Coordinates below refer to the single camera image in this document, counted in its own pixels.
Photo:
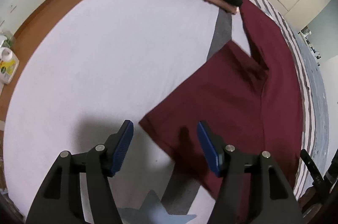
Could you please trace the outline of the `maroon t-shirt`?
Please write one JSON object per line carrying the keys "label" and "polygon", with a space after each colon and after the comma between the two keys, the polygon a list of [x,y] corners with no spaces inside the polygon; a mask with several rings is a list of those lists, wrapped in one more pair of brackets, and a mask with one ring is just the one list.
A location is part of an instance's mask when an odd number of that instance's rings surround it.
{"label": "maroon t-shirt", "polygon": [[250,0],[240,14],[250,52],[228,38],[140,121],[175,161],[161,200],[170,214],[187,214],[200,187],[212,197],[220,190],[198,141],[199,121],[242,152],[269,151],[289,184],[296,183],[303,102],[293,56],[278,25]]}

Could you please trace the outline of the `white nightstand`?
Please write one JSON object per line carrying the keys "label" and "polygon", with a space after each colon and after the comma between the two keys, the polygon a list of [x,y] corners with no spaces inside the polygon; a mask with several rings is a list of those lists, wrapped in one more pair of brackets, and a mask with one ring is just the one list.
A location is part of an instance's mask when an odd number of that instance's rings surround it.
{"label": "white nightstand", "polygon": [[318,66],[320,66],[321,54],[317,51],[314,45],[309,40],[309,36],[312,34],[308,26],[305,26],[299,33],[299,36],[303,39],[304,43],[308,46],[312,56],[315,58],[315,61]]}

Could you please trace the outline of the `white detergent bottle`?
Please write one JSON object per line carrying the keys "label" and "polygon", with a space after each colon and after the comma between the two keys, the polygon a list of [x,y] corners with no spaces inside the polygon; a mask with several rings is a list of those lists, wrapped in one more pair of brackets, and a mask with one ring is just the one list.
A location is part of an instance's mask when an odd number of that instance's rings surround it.
{"label": "white detergent bottle", "polygon": [[9,84],[12,81],[18,66],[19,60],[14,52],[7,47],[1,47],[1,83]]}

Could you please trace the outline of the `striped bed sheet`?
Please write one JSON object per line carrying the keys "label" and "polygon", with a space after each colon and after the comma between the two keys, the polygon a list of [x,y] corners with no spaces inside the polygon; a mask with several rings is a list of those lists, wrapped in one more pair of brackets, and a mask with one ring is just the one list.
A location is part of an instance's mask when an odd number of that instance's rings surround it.
{"label": "striped bed sheet", "polygon": [[240,19],[203,0],[82,0],[35,50],[9,104],[5,178],[19,212],[61,151],[86,152],[129,119],[134,136],[109,180],[118,211],[134,211],[131,223],[205,223],[214,201],[197,182],[160,200],[174,163],[139,121],[230,38],[245,42]]}

